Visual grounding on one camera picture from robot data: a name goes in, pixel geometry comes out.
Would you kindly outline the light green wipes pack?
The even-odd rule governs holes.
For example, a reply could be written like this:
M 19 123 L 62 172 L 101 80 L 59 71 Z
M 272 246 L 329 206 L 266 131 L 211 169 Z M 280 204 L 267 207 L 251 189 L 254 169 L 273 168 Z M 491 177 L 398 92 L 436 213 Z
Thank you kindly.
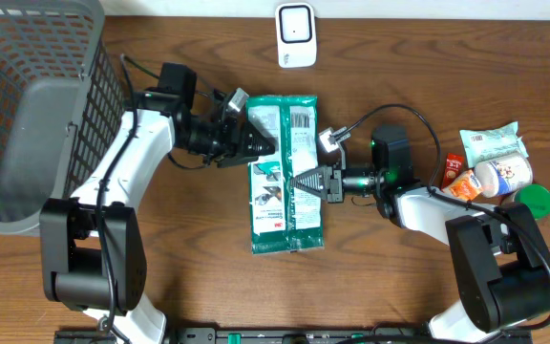
M 479 162 L 520 153 L 528 158 L 527 149 L 518 135 L 518 122 L 513 121 L 497 129 L 460 130 L 459 135 L 470 168 Z

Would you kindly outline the orange small box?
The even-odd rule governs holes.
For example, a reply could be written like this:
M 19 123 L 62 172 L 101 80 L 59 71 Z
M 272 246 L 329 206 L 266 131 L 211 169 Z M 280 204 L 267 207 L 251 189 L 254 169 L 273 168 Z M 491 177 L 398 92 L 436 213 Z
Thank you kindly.
M 453 182 L 444 187 L 442 191 L 461 201 L 468 202 L 474 200 L 483 192 L 480 180 L 473 170 L 462 172 Z

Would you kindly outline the green lid jar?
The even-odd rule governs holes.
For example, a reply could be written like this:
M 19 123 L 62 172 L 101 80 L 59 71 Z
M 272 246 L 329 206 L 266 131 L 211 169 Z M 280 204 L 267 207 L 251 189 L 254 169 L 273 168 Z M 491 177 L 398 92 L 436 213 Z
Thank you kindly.
M 550 215 L 550 191 L 540 184 L 530 184 L 520 189 L 514 200 L 525 204 L 536 220 Z

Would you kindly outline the white blue label tub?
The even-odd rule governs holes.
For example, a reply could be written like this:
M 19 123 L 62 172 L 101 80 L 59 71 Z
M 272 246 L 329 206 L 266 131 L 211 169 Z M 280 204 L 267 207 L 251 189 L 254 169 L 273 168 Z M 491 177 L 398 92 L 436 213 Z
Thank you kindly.
M 521 153 L 481 161 L 474 172 L 482 186 L 482 195 L 487 198 L 513 193 L 534 179 L 532 167 Z

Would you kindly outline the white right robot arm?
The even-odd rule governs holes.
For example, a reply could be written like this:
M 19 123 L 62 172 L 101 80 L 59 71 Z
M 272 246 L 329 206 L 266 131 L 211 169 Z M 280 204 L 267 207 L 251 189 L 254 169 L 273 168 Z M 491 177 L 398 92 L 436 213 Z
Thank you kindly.
M 330 204 L 371 196 L 381 216 L 448 246 L 459 299 L 427 324 L 423 339 L 441 343 L 530 341 L 542 316 L 550 325 L 550 251 L 524 204 L 471 204 L 427 186 L 413 173 L 401 126 L 383 125 L 370 138 L 372 162 L 341 159 L 293 177 L 291 185 Z

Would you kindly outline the red stick packet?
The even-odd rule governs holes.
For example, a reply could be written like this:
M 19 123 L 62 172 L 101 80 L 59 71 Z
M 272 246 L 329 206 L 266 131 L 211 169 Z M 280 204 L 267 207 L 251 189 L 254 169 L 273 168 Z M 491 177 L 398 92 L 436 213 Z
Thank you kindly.
M 449 186 L 463 171 L 464 158 L 462 156 L 449 153 L 445 161 L 445 168 L 441 188 Z

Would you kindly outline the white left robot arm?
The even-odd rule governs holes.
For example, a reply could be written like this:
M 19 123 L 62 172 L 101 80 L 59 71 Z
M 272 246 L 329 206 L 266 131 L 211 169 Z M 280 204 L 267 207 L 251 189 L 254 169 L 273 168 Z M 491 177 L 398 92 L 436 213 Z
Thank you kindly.
M 247 164 L 274 144 L 240 118 L 241 88 L 212 90 L 209 117 L 192 114 L 198 76 L 185 65 L 162 65 L 158 83 L 131 89 L 121 126 L 97 168 L 67 199 L 50 198 L 39 214 L 46 297 L 96 320 L 92 331 L 61 330 L 56 343 L 162 343 L 167 316 L 145 293 L 147 258 L 138 207 L 163 159 L 174 149 L 203 166 Z

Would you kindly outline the green 3M glove package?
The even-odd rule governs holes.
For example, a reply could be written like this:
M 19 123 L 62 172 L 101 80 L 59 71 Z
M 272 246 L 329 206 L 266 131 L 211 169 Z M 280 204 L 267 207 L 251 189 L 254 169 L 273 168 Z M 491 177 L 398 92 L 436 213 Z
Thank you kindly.
M 251 250 L 255 255 L 324 246 L 321 199 L 291 185 L 318 165 L 316 96 L 261 96 L 247 119 L 275 146 L 247 166 Z

